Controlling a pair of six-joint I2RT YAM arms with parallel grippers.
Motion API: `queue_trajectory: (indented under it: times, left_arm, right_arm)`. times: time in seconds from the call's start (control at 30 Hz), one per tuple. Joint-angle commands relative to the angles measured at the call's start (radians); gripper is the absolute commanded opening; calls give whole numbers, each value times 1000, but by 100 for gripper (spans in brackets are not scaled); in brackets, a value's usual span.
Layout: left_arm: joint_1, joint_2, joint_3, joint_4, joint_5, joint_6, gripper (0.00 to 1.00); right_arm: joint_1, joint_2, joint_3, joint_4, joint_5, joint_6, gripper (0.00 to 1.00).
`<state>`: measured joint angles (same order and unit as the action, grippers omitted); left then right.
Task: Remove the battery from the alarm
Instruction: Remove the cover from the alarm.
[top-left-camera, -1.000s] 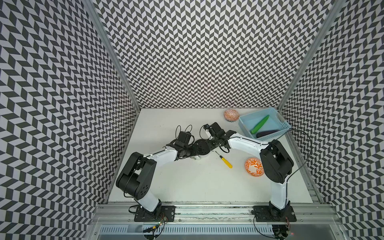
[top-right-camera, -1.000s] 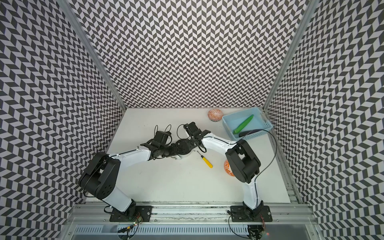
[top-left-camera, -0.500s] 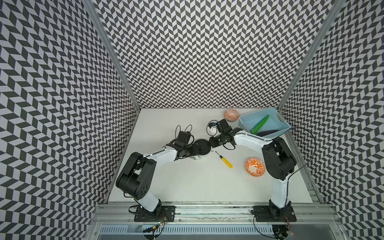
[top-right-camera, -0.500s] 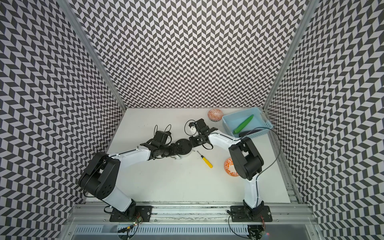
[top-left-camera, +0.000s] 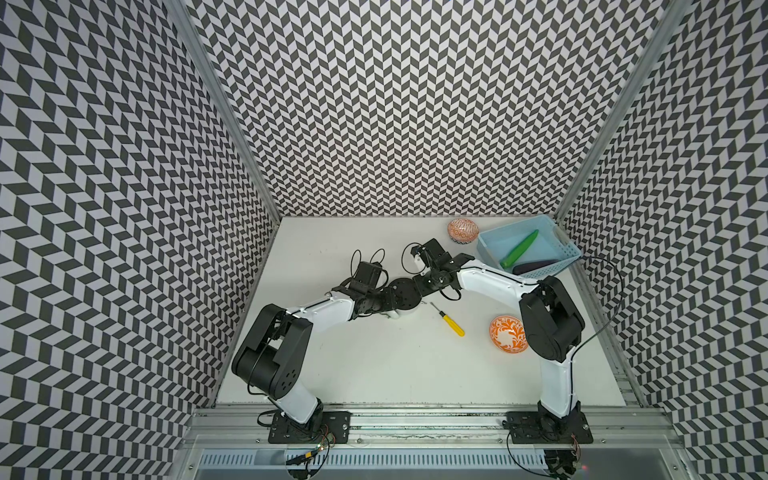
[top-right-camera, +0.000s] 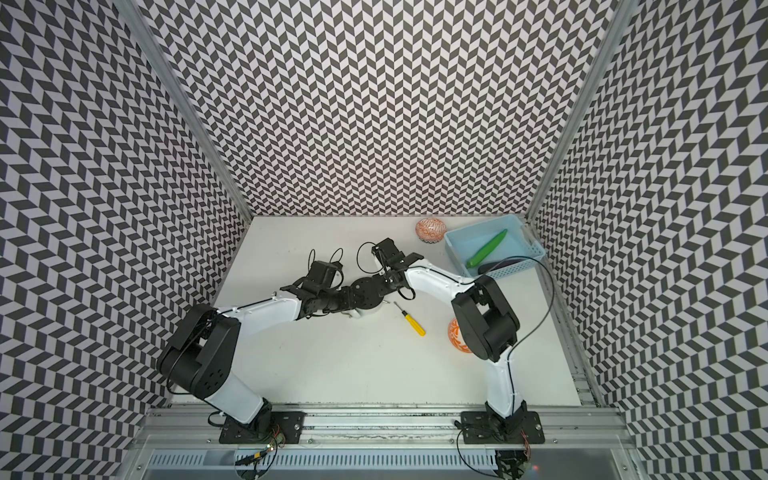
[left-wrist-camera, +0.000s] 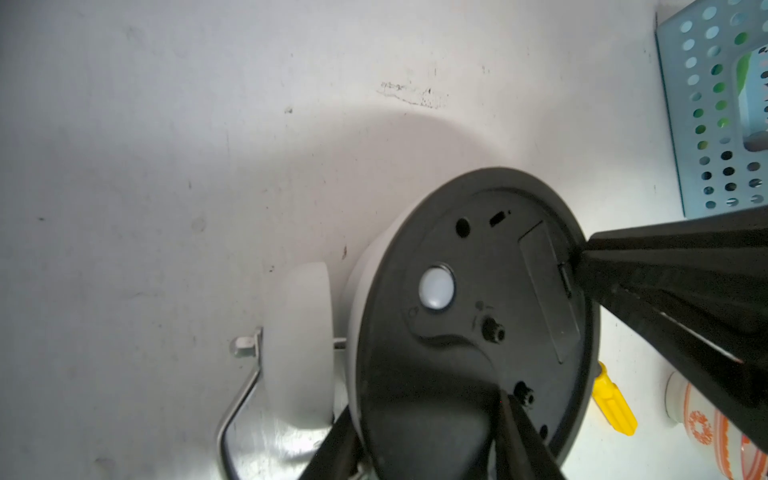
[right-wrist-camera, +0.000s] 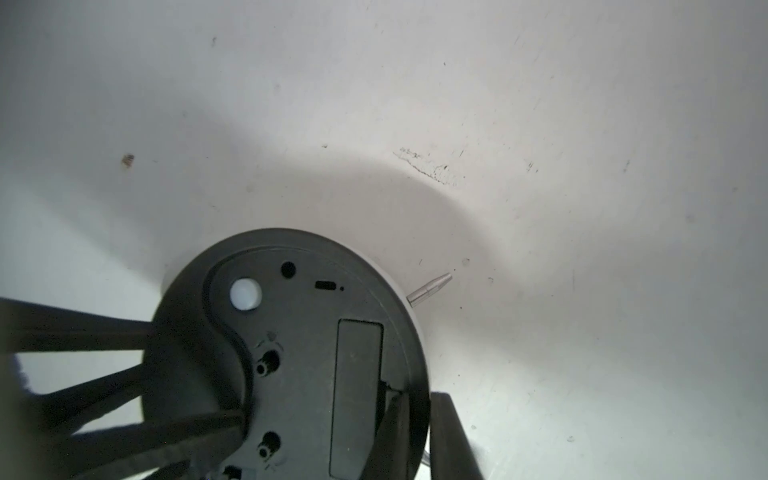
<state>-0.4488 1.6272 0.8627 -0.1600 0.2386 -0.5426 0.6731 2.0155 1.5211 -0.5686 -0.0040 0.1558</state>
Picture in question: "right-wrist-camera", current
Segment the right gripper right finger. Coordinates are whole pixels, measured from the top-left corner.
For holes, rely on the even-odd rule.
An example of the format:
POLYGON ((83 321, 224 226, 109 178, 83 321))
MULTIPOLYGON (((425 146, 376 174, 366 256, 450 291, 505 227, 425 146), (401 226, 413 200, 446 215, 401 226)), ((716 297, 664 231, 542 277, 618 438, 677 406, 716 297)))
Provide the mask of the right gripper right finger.
POLYGON ((482 480, 483 475, 451 396, 433 392, 430 402, 431 478, 482 480))

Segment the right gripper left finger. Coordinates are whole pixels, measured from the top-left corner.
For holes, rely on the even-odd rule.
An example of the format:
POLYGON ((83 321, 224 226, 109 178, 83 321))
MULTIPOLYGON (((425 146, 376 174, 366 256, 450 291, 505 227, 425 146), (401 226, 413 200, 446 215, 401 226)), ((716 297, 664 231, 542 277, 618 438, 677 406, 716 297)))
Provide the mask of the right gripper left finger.
POLYGON ((360 479, 408 479, 409 446, 410 399, 402 393, 385 412, 360 479))

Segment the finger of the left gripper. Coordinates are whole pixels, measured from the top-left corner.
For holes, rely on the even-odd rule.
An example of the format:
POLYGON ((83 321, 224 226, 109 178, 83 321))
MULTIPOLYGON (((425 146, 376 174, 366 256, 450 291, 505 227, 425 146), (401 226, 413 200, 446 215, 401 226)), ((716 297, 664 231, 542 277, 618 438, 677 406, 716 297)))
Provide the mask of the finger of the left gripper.
POLYGON ((201 479, 244 442, 246 416, 224 410, 64 434, 35 420, 35 439, 65 479, 126 479, 149 470, 153 479, 201 479))
POLYGON ((8 352, 142 350, 151 324, 3 298, 8 352))

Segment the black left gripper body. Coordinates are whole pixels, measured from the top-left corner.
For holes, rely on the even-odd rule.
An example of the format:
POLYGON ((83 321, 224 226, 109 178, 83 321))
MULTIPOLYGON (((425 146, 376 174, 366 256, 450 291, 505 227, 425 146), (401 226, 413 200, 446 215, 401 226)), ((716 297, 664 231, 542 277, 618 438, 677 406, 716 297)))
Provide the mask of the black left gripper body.
POLYGON ((1 477, 67 479, 55 442, 138 397, 141 365, 47 394, 27 387, 18 356, 1 355, 1 477))

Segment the white twin bell alarm clock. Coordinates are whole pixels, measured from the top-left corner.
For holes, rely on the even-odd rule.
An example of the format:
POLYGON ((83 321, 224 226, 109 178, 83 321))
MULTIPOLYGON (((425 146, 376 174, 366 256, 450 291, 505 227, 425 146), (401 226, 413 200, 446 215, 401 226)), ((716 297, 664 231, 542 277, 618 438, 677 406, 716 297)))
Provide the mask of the white twin bell alarm clock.
POLYGON ((402 290, 326 237, 261 229, 223 240, 169 284, 142 359, 148 421, 241 409, 245 437, 187 479, 357 479, 390 404, 409 400, 405 475, 430 420, 415 307, 450 281, 402 290))

